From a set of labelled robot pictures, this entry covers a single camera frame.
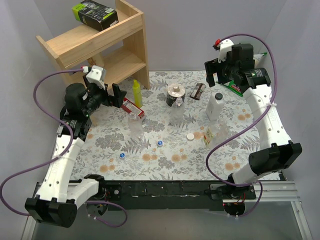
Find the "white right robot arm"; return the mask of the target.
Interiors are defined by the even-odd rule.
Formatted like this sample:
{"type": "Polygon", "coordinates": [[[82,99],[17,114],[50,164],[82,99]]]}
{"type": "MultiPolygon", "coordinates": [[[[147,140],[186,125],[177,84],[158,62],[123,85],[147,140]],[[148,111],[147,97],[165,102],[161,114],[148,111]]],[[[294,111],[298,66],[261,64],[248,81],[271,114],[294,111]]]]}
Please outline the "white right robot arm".
{"type": "Polygon", "coordinates": [[[226,39],[213,47],[219,55],[205,63],[209,86],[215,84],[213,74],[217,74],[220,84],[233,81],[247,101],[259,133],[260,150],[251,153],[248,163],[226,181],[228,185],[244,187],[287,169],[302,153],[302,146],[292,142],[281,122],[274,102],[276,89],[271,86],[267,70],[255,67],[253,46],[226,39]]]}

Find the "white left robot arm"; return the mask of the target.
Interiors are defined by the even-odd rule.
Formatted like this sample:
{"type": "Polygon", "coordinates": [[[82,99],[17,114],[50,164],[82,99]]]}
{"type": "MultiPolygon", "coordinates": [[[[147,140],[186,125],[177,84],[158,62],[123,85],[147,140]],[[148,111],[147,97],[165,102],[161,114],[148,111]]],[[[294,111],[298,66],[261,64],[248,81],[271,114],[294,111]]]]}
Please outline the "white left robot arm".
{"type": "Polygon", "coordinates": [[[59,119],[53,152],[55,159],[35,197],[28,198],[25,209],[38,222],[69,228],[76,219],[78,208],[86,201],[106,201],[113,194],[103,176],[88,174],[80,183],[68,189],[78,153],[82,149],[92,121],[91,114],[101,105],[120,108],[125,90],[112,84],[113,94],[94,83],[72,83],[65,89],[64,106],[59,119]]]}

